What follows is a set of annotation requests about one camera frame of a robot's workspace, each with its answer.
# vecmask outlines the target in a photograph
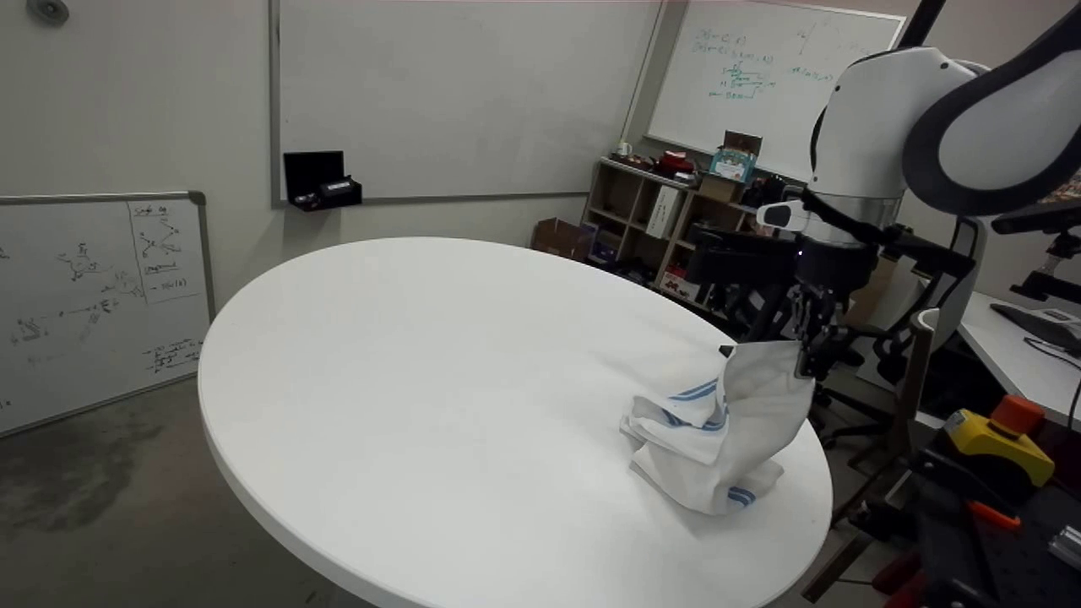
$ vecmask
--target white cloth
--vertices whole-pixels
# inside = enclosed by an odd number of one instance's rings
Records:
[[[797,353],[797,341],[738,345],[717,382],[719,398],[640,394],[623,421],[640,443],[636,469],[700,513],[728,513],[771,494],[785,473],[771,456],[797,434],[813,391],[811,379],[793,375]]]

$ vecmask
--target white round table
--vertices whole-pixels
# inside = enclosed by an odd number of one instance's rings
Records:
[[[199,362],[208,449],[301,559],[376,604],[767,604],[813,559],[811,425],[744,513],[668,504],[617,432],[640,387],[728,336],[561,257],[368,241],[242,288]]]

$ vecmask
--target whiteboard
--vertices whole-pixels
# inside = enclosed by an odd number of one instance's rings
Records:
[[[273,2],[278,162],[342,147],[368,199],[588,193],[658,12],[658,0]]]
[[[195,372],[204,205],[178,197],[0,202],[0,432]]]
[[[762,137],[759,170],[811,182],[811,133],[843,66],[894,46],[907,15],[694,0],[649,134],[714,156]]]

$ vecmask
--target orange object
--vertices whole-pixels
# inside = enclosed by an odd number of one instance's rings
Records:
[[[1005,510],[989,507],[989,504],[979,504],[979,501],[968,501],[968,513],[976,519],[982,519],[988,525],[996,525],[996,531],[1019,531],[1019,518],[1007,518]]]
[[[999,429],[999,432],[1011,432],[1011,434],[1028,434],[1034,432],[1038,425],[1045,425],[1045,408],[1023,394],[1007,394],[994,412],[989,412],[989,421]]]

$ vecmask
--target floor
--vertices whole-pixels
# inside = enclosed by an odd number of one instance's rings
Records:
[[[850,494],[862,473],[843,449],[830,464]],[[830,532],[819,564],[840,545]],[[892,552],[872,547],[819,604],[881,604],[865,581]],[[5,608],[360,608],[222,485],[193,382],[0,438],[0,564]],[[789,590],[777,608],[806,601]]]

